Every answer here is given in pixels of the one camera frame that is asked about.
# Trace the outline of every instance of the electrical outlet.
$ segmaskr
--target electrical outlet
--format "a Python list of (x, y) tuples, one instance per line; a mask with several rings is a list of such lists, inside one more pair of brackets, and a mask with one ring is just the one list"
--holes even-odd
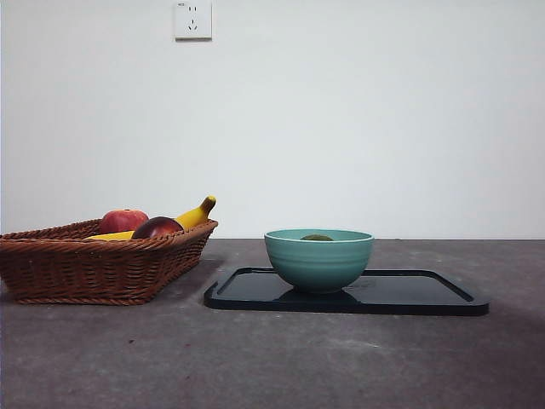
[(175, 5), (175, 38), (176, 40), (212, 38), (210, 0), (193, 0)]

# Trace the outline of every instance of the apple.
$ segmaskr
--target apple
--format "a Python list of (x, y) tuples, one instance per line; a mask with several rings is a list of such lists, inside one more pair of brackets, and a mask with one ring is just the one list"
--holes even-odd
[(171, 217), (157, 216), (143, 222), (133, 233), (132, 239), (150, 239), (174, 232), (183, 231), (179, 222)]
[(99, 233), (118, 233), (136, 230), (149, 217), (142, 210), (116, 209), (108, 211), (100, 220)]

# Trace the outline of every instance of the woven basket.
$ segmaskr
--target woven basket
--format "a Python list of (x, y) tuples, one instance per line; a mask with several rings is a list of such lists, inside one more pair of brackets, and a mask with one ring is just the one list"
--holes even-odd
[(20, 303), (136, 305), (196, 266), (218, 222), (152, 239), (105, 241), (100, 219), (0, 235), (0, 276)]

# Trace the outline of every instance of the teal bowl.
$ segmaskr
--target teal bowl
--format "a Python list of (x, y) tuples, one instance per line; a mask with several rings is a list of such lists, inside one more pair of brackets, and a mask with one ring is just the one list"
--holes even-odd
[[(333, 241), (302, 240), (323, 234)], [(297, 228), (265, 234), (269, 260), (277, 274), (297, 290), (336, 292), (365, 270), (375, 238), (348, 230)]]

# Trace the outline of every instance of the black tray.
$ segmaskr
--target black tray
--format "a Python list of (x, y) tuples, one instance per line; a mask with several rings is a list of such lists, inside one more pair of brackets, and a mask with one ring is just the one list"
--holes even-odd
[(483, 315), (489, 300), (444, 274), (427, 270), (365, 270), (341, 291), (309, 294), (283, 281), (274, 268), (240, 268), (204, 293), (219, 309), (360, 314)]

